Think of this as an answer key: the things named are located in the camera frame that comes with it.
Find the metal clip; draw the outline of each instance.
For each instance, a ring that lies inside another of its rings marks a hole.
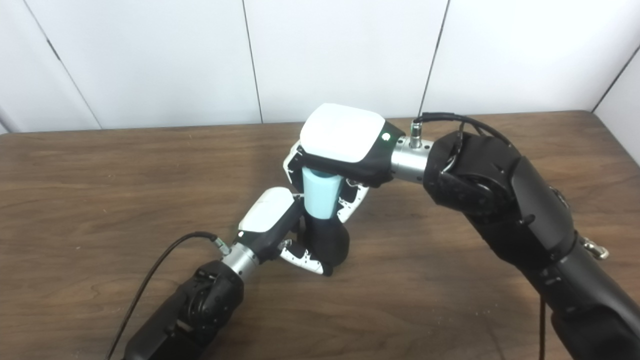
[[[284,250],[287,247],[290,247],[292,243],[291,239],[284,239],[278,244],[278,250]]]
[[[609,251],[603,247],[599,246],[595,242],[589,240],[588,238],[582,237],[582,246],[591,253],[591,255],[597,260],[604,260],[609,257]]]
[[[354,181],[351,179],[346,179],[346,181],[347,181],[347,185],[349,185],[352,188],[357,188],[358,186],[364,186],[363,183],[359,183],[358,181]]]

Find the white wall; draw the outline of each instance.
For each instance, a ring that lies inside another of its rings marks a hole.
[[[245,0],[265,122],[324,102],[415,116],[447,0]]]
[[[638,0],[451,0],[424,110],[591,111],[638,44]]]
[[[12,131],[99,128],[22,0],[0,1],[0,118]]]
[[[414,116],[447,5],[244,0],[245,22],[239,0],[26,2],[35,18],[0,1],[14,131],[295,121],[322,102]],[[449,4],[425,110],[590,110],[640,44],[637,0]]]
[[[103,128],[260,122],[238,0],[27,0]]]
[[[640,164],[640,54],[636,53],[595,114]]]

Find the black joint actuator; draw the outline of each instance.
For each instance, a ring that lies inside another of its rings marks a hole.
[[[197,360],[243,296],[242,279],[227,265],[201,266],[129,340],[125,360]]]
[[[492,136],[453,132],[429,153],[423,185],[462,212],[491,249],[518,268],[544,268],[575,241],[570,210],[531,162]]]

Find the light blue cylinder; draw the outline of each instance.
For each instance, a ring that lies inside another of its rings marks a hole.
[[[326,172],[302,168],[305,188],[305,209],[318,219],[329,219],[335,214],[343,177]]]

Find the silver metal connector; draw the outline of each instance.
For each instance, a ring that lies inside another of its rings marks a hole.
[[[422,123],[411,123],[411,140],[409,140],[409,147],[412,149],[418,149],[422,147]]]
[[[609,251],[603,247],[599,246],[595,242],[589,240],[588,238],[582,237],[582,246],[591,253],[591,255],[597,260],[605,260],[609,257]]]
[[[241,243],[235,243],[229,249],[228,255],[222,258],[222,263],[229,266],[243,281],[260,265],[253,251]]]
[[[222,256],[227,256],[231,253],[231,250],[229,250],[229,247],[224,241],[222,241],[221,238],[215,239],[213,243],[216,244],[216,247],[218,248],[218,250],[220,250],[220,252],[222,253]]]
[[[427,158],[433,142],[420,142],[420,147],[411,147],[413,138],[401,136],[391,155],[391,173],[395,179],[422,184]]]

